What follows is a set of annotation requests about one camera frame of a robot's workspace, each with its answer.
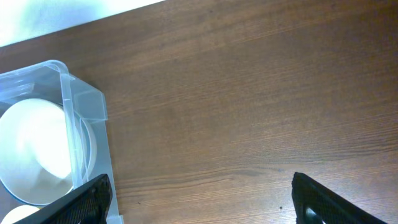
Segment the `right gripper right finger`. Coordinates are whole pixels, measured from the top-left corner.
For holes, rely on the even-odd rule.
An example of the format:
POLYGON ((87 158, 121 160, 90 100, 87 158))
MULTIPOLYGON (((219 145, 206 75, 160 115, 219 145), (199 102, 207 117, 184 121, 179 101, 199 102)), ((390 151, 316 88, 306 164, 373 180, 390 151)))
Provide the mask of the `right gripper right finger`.
POLYGON ((293 176, 292 200, 297 224, 386 224, 301 172, 293 176))

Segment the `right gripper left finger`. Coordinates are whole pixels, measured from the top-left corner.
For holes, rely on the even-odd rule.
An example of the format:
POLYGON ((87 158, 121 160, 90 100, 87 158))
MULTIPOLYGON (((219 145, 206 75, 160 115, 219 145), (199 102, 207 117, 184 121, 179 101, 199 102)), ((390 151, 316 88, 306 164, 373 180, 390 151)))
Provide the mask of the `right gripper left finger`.
POLYGON ((108 174, 100 174, 17 224, 106 224, 113 197, 108 174))

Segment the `cream white bowl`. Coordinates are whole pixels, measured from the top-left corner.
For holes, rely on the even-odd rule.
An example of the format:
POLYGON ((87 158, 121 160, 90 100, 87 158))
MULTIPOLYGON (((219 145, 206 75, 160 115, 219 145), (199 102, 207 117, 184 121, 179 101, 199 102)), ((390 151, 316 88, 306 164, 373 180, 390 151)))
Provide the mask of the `cream white bowl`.
POLYGON ((31 98, 1 116, 1 182, 18 200, 44 206, 72 191, 71 151, 61 106, 31 98))

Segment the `white small bowl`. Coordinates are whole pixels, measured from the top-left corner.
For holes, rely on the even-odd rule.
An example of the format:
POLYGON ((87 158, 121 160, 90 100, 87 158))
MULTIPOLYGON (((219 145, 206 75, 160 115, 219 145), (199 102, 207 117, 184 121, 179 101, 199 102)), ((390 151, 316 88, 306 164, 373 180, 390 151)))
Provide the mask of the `white small bowl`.
POLYGON ((1 221, 1 224, 13 224, 39 210, 39 207, 31 205, 18 206, 6 214, 6 216, 1 221))

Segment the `dark blue bowl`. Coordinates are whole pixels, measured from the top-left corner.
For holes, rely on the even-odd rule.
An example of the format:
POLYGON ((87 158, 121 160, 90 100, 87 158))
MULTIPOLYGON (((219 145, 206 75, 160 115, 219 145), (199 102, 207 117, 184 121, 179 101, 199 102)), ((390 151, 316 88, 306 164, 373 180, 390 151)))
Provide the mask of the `dark blue bowl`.
POLYGON ((3 184, 2 181, 1 181, 1 185, 3 186, 3 188, 5 189, 5 191, 6 191, 15 201, 18 201, 18 202, 23 203, 23 204, 26 204, 26 205, 36 206, 36 205, 31 204, 31 203, 27 203, 27 202, 25 202, 25 201, 19 199, 18 197, 16 197, 16 196, 3 184))

